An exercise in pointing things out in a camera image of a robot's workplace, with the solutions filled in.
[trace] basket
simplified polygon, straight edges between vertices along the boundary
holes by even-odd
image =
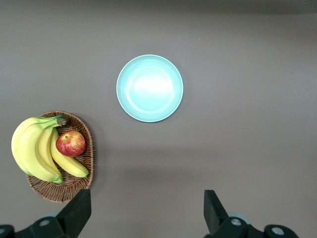
[[[75,177],[61,167],[57,166],[63,181],[61,183],[47,182],[34,176],[26,175],[31,188],[42,198],[56,203],[69,202],[81,189],[88,189],[92,183],[94,175],[94,144],[92,135],[85,123],[77,116],[63,111],[49,111],[41,114],[41,117],[55,117],[57,115],[68,116],[66,125],[57,127],[59,134],[69,130],[79,131],[86,140],[85,151],[75,159],[87,168],[89,174],[85,178]]]

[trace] fruit basket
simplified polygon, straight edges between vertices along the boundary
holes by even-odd
[[[26,175],[31,188],[42,198],[56,203],[65,203],[70,201],[81,189],[88,189],[94,176],[94,143],[92,135],[85,123],[76,115],[63,111],[49,111],[39,116],[55,117],[65,115],[68,117],[66,125],[57,127],[59,134],[69,130],[80,132],[86,140],[85,151],[75,159],[87,168],[89,174],[85,178],[75,177],[58,166],[63,177],[61,183],[47,182],[34,176]]]

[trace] apple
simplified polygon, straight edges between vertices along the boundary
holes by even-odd
[[[63,155],[69,157],[79,156],[86,148],[86,140],[80,132],[69,130],[58,137],[56,148]]]

